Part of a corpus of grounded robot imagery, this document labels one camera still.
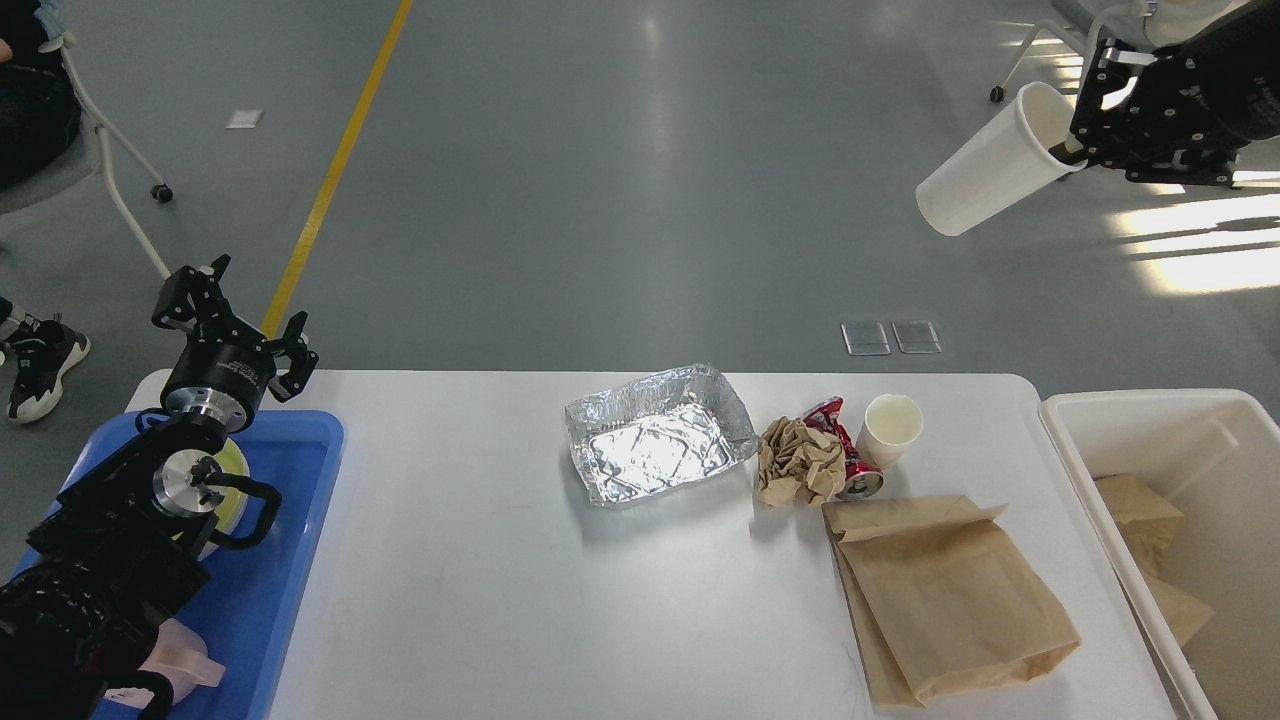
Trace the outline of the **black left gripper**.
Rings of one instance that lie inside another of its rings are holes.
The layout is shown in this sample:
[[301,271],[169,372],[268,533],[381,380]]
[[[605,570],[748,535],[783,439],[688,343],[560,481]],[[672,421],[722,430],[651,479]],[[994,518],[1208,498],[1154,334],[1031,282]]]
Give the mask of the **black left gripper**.
[[291,316],[264,350],[243,346],[246,323],[220,287],[230,261],[223,254],[211,265],[183,266],[160,290],[151,323],[182,332],[188,342],[161,391],[169,413],[214,407],[221,419],[253,419],[266,389],[275,401],[288,402],[305,391],[319,365],[305,333],[307,311]]

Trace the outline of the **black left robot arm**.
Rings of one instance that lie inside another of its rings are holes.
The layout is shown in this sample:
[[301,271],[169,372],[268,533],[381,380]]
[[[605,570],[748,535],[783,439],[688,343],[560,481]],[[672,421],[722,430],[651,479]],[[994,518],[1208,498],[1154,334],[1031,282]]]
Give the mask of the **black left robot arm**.
[[177,692],[143,669],[160,626],[210,580],[207,544],[266,539],[282,493],[223,469],[215,455],[248,428],[262,397],[300,395],[317,365],[294,314],[270,340],[237,316],[220,282],[230,265],[183,266],[152,314],[186,347],[134,437],[56,498],[28,536],[36,562],[3,587],[3,716],[87,719],[113,689],[142,689],[142,719],[165,719]]

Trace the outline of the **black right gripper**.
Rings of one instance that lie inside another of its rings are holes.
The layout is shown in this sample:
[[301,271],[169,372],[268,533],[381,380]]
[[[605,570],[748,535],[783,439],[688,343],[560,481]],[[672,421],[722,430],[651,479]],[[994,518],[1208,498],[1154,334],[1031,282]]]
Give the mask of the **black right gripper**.
[[[1239,149],[1277,136],[1277,17],[1276,5],[1244,5],[1183,42],[1146,51],[1120,38],[1098,40],[1076,96],[1065,164],[1121,170],[1133,183],[1233,187]],[[1153,63],[1157,96],[1180,95],[1171,129],[1129,108]],[[1196,143],[1197,133],[1210,145]]]

